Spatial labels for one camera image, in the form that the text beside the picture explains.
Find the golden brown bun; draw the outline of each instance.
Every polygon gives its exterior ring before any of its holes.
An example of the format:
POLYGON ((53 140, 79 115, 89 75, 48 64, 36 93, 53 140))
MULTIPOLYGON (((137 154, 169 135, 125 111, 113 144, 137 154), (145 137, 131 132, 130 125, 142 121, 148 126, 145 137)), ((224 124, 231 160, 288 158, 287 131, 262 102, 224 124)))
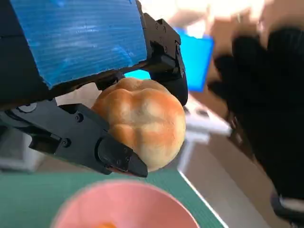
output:
POLYGON ((110 134, 136 152, 148 171, 172 161, 185 138, 180 102, 153 80, 124 78, 104 90, 92 109, 110 124, 110 134))

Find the bread roll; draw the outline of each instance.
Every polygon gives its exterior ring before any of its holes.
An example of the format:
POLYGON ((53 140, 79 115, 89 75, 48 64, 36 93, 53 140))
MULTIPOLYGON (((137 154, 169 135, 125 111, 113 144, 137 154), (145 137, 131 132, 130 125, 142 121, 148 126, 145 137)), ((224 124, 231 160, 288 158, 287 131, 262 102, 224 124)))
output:
POLYGON ((139 155, 148 171, 172 161, 185 138, 180 102, 153 80, 124 78, 104 90, 92 109, 109 122, 116 140, 139 155))

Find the green cutting mat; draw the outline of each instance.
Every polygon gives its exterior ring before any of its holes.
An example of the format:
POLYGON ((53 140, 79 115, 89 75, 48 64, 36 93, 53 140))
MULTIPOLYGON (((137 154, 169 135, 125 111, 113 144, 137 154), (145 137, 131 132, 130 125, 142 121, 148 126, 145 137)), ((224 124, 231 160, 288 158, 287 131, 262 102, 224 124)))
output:
MULTIPOLYGON (((0 227, 48 228, 60 205, 76 191, 96 181, 121 178, 129 177, 89 172, 2 174, 0 227)), ((177 171, 159 171, 141 180, 172 194, 190 211, 200 227, 223 227, 177 171)))

